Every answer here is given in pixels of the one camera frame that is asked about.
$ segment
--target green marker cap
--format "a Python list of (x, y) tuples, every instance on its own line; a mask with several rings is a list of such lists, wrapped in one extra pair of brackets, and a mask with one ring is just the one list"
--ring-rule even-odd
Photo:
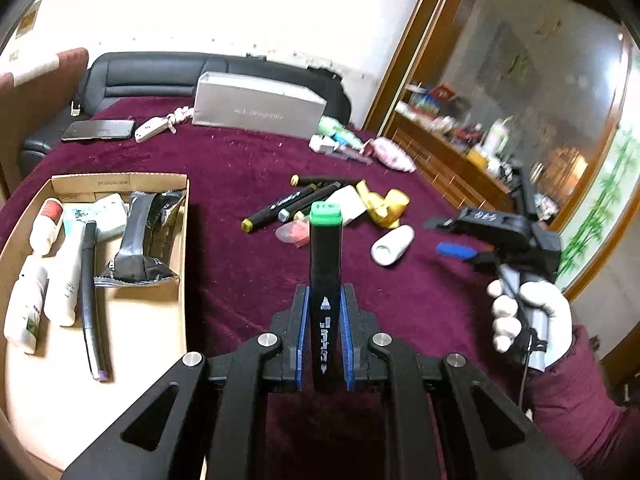
[(313, 202), (309, 223), (319, 227), (336, 227), (342, 225), (340, 204), (329, 202)]

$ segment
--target maroon tablecloth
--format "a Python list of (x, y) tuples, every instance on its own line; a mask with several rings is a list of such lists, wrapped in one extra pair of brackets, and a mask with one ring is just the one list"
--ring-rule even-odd
[[(192, 103), (189, 98), (129, 98), (96, 118), (131, 117), (140, 125)], [(111, 171), (188, 175), (187, 339), (190, 349), (208, 356), (229, 352), (265, 330), (272, 314), (290, 307), (296, 284), (308, 280), (308, 246), (279, 242), (275, 224), (251, 235), (240, 229), (246, 216), (290, 193), (292, 174), (363, 177), (382, 195), (402, 190), (411, 199), (402, 222), (414, 227), (413, 244), (395, 266), (377, 266), (369, 251), (385, 230), (361, 218), (344, 230), (343, 281), (354, 284), (358, 304), (375, 313), (386, 332), (425, 354), (466, 355), (513, 396), (518, 374), (491, 345), (491, 301), (484, 291), (490, 278), (436, 254), (437, 243), (447, 236), (424, 232), (421, 224), (432, 216), (450, 216), (453, 209), (420, 174), (317, 155), (301, 139), (191, 123), (179, 125), (176, 135), (164, 133), (143, 144), (66, 143), (4, 206), (0, 246), (49, 177)], [(320, 397), (308, 386), (298, 396), (272, 396), (268, 439), (270, 478), (383, 477), (377, 397)]]

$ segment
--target white power cord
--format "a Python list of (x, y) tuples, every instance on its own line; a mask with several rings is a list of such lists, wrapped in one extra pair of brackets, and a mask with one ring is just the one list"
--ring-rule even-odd
[(167, 115), (166, 117), (154, 117), (149, 119), (136, 130), (134, 137), (136, 142), (140, 143), (155, 137), (157, 134), (161, 134), (165, 130), (169, 130), (174, 134), (176, 132), (176, 124), (181, 124), (192, 117), (193, 108), (189, 108), (188, 106), (178, 108), (175, 112)]

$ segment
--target triangular cutout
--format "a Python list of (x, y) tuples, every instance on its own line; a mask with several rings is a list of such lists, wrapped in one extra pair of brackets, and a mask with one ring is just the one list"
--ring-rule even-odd
[(169, 418), (180, 388), (172, 384), (122, 432), (122, 439), (147, 451), (155, 451), (160, 443), (166, 420)]
[(480, 386), (471, 388), (471, 396), (478, 409), (484, 434), (491, 449), (499, 451), (524, 441), (522, 430), (503, 410), (496, 406)]

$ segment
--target person's arm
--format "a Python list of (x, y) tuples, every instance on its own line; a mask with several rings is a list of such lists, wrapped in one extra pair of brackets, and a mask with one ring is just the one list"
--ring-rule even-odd
[[(522, 327), (517, 304), (488, 287), (494, 301), (494, 348), (506, 352)], [(626, 480), (640, 471), (640, 412), (613, 403), (589, 347), (587, 331), (572, 327), (569, 303), (549, 282), (525, 283), (521, 297), (549, 314), (545, 372), (530, 370), (527, 400), (533, 421), (580, 468), (585, 480)]]
[(529, 373), (533, 421), (585, 480), (638, 478), (640, 411), (625, 411), (609, 398), (585, 327), (573, 332), (564, 357), (544, 373)]

